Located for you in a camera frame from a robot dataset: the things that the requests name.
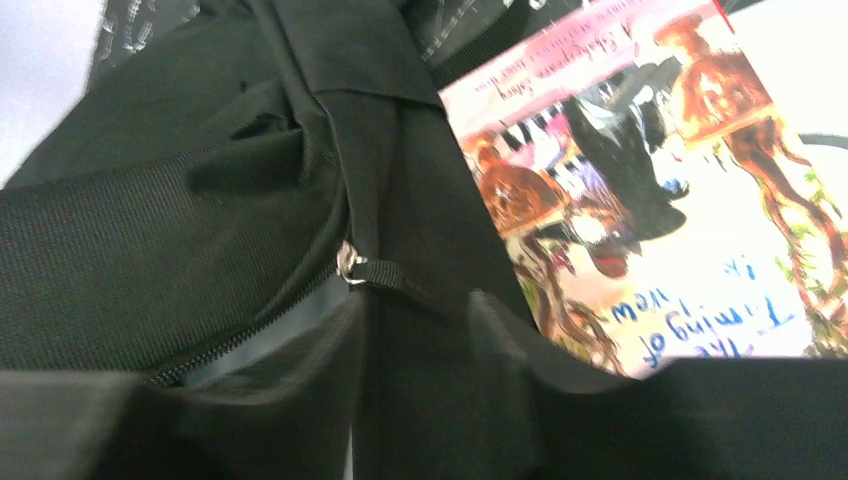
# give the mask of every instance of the bag strap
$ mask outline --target bag strap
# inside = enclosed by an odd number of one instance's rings
[[[528,0],[512,0],[494,22],[430,70],[436,88],[441,90],[518,43],[530,12]]]

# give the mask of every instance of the black bag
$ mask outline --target black bag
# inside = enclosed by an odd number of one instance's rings
[[[0,374],[3,476],[338,479],[351,424],[356,480],[756,471],[707,454],[750,436],[684,441],[712,411],[673,400],[706,363],[634,384],[535,331],[436,94],[521,38],[528,3],[429,63],[404,3],[202,2],[33,152],[0,192],[0,366],[88,373]],[[757,419],[800,398],[778,393]]]

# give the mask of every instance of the book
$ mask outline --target book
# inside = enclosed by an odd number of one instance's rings
[[[846,223],[813,168],[839,165],[712,0],[592,2],[440,95],[552,342],[636,378],[848,356]]]

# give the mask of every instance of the book cover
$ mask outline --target book cover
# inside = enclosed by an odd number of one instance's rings
[[[599,0],[441,92],[540,332],[619,375],[848,355],[846,224],[712,0]]]

